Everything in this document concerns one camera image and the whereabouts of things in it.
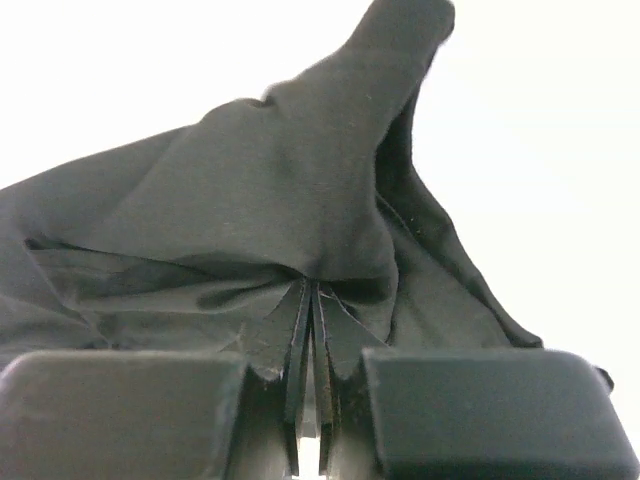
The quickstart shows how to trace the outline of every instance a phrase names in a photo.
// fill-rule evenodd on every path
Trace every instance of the white background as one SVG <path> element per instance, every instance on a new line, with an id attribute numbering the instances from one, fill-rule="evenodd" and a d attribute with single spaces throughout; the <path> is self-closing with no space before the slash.
<path id="1" fill-rule="evenodd" d="M 369 0 L 0 3 L 0 187 L 260 97 Z M 640 2 L 458 0 L 414 156 L 507 310 L 607 368 L 640 450 Z"/>

